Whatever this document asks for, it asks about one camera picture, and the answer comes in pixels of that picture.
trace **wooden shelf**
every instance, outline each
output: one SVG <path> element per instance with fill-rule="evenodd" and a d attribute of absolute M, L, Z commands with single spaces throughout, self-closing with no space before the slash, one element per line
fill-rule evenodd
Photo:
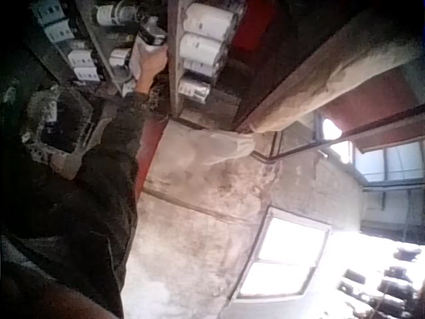
<path fill-rule="evenodd" d="M 173 0 L 168 2 L 168 51 L 171 114 L 178 118 L 183 110 L 183 97 L 179 96 L 179 81 L 185 69 L 179 55 L 180 40 L 185 33 L 183 17 L 186 9 L 194 0 Z"/>

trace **metal pipe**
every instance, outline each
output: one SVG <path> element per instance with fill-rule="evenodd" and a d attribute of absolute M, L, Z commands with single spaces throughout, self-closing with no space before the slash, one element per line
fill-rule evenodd
<path fill-rule="evenodd" d="M 301 152 L 306 151 L 315 151 L 322 148 L 328 148 L 334 144 L 345 142 L 348 140 L 356 140 L 359 138 L 364 138 L 387 130 L 394 128 L 399 128 L 405 125 L 409 125 L 417 122 L 425 122 L 425 104 L 421 104 L 415 108 L 408 109 L 406 111 L 397 113 L 395 115 L 389 116 L 388 118 L 383 118 L 376 122 L 361 126 L 360 128 L 355 128 L 341 135 L 340 138 L 331 141 L 320 141 L 314 142 L 308 145 L 304 145 L 300 148 L 278 154 L 276 156 L 271 156 L 267 158 L 258 152 L 253 152 L 252 156 L 259 159 L 263 163 L 274 163 L 275 161 L 282 160 L 288 156 L 294 156 Z"/>

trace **concrete wall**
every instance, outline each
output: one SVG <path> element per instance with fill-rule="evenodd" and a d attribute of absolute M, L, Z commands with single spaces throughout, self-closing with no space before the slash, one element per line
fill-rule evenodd
<path fill-rule="evenodd" d="M 305 318 L 345 270 L 348 231 L 359 228 L 357 182 L 318 153 L 274 165 L 248 156 L 197 164 L 190 130 L 170 123 L 139 202 L 123 291 L 126 318 L 215 319 L 238 283 L 269 204 L 334 226 L 304 298 L 232 304 L 223 318 Z M 265 154 L 271 136 L 257 135 Z M 287 135 L 284 142 L 290 144 Z"/>
<path fill-rule="evenodd" d="M 126 318 L 216 318 L 270 202 L 277 166 L 250 156 L 201 165 L 192 133 L 170 122 L 149 170 L 122 293 Z"/>
<path fill-rule="evenodd" d="M 284 134 L 289 148 L 299 143 L 293 134 L 293 130 Z M 280 302 L 236 301 L 223 312 L 223 319 L 316 318 L 350 263 L 350 247 L 362 210 L 359 184 L 317 152 L 285 159 L 281 165 L 272 190 L 273 205 L 332 225 L 331 235 L 303 297 Z"/>

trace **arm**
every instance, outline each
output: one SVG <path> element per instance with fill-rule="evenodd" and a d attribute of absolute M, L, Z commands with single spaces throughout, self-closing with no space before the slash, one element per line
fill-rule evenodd
<path fill-rule="evenodd" d="M 137 81 L 138 94 L 146 97 L 153 78 L 166 64 L 166 46 L 153 53 L 141 53 L 142 75 Z M 99 210 L 93 209 L 90 216 L 87 216 L 87 228 L 95 229 L 109 238 L 114 266 L 121 278 L 124 278 L 123 269 L 137 223 L 134 198 L 134 179 L 137 173 L 135 155 L 144 123 L 143 113 L 140 111 L 137 103 L 129 103 L 118 110 L 116 118 L 105 129 L 102 143 L 84 156 L 76 178 L 84 196 L 93 198 L 95 206 L 99 207 Z"/>

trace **metal frame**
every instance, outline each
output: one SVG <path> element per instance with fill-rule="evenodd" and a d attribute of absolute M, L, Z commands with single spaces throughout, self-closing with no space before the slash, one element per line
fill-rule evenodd
<path fill-rule="evenodd" d="M 311 269 L 309 271 L 309 274 L 307 275 L 303 286 L 301 290 L 295 294 L 279 294 L 279 295 L 258 295 L 258 296 L 242 296 L 240 295 L 239 291 L 242 288 L 242 285 L 244 284 L 244 281 L 246 280 L 246 277 L 248 276 L 248 273 L 250 272 L 251 266 L 259 261 L 258 254 L 260 253 L 261 247 L 263 245 L 264 239 L 266 238 L 268 228 L 270 226 L 270 223 L 273 218 L 282 219 L 284 221 L 289 221 L 298 225 L 303 225 L 306 227 L 321 229 L 325 232 L 325 237 L 323 239 L 323 244 L 321 246 L 320 252 L 316 258 L 315 264 L 311 265 Z M 243 270 L 241 277 L 239 278 L 238 284 L 235 287 L 233 293 L 232 293 L 232 301 L 238 302 L 238 303 L 252 303 L 252 302 L 276 302 L 276 301 L 286 301 L 286 300 L 292 300 L 295 298 L 301 298 L 305 295 L 307 288 L 311 282 L 311 279 L 313 278 L 313 275 L 316 271 L 316 269 L 319 266 L 320 260 L 323 256 L 323 252 L 325 250 L 327 240 L 329 238 L 329 234 L 331 232 L 331 226 L 327 223 L 323 223 L 321 221 L 316 221 L 314 219 L 310 219 L 306 216 L 298 215 L 295 213 L 290 213 L 288 211 L 285 211 L 283 209 L 274 207 L 269 205 L 267 208 L 267 212 L 264 216 L 264 219 L 262 221 L 260 230 L 258 232 L 258 235 L 256 237 L 256 240 L 254 242 L 254 248 L 252 249 L 250 258 L 248 260 L 248 263 Z"/>
<path fill-rule="evenodd" d="M 317 120 L 315 120 L 315 131 L 317 131 L 316 122 Z M 282 160 L 290 156 L 295 156 L 306 151 L 322 150 L 334 144 L 338 144 L 345 141 L 352 141 L 359 138 L 365 138 L 367 136 L 372 136 L 374 134 L 378 134 L 387 130 L 399 128 L 417 122 L 425 122 L 425 104 L 421 104 L 406 111 L 399 112 L 387 118 L 383 118 L 382 120 L 378 120 L 376 122 L 372 122 L 359 128 L 355 128 L 354 130 L 345 132 L 341 135 L 340 138 L 337 138 L 336 140 L 315 140 L 313 143 L 301 146 L 299 148 L 284 153 L 279 153 L 277 155 L 272 155 L 272 153 L 270 152 L 269 156 L 265 156 L 260 152 L 254 151 L 252 152 L 252 156 L 262 163 L 273 164 L 278 160 Z M 320 134 L 315 132 L 315 137 L 318 136 L 320 136 Z"/>

